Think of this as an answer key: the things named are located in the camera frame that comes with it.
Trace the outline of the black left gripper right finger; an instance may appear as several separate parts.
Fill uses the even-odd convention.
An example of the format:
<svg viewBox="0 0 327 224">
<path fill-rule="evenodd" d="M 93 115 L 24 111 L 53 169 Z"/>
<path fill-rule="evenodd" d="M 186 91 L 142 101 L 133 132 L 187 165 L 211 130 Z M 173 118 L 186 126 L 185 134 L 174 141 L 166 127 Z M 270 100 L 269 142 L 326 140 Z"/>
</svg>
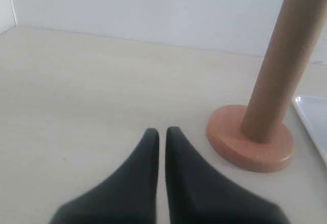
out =
<svg viewBox="0 0 327 224">
<path fill-rule="evenodd" d="M 165 178 L 171 223 L 285 223 L 282 209 L 212 167 L 179 127 L 166 134 Z"/>
</svg>

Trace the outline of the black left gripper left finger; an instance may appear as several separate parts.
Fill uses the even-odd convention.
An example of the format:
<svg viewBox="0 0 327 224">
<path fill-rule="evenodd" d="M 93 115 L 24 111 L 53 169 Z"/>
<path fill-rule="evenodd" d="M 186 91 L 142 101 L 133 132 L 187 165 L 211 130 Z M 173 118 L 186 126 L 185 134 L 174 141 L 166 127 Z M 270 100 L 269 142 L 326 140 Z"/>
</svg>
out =
<svg viewBox="0 0 327 224">
<path fill-rule="evenodd" d="M 63 204 L 51 223 L 156 223 L 159 134 L 148 128 L 131 155 L 98 186 Z"/>
</svg>

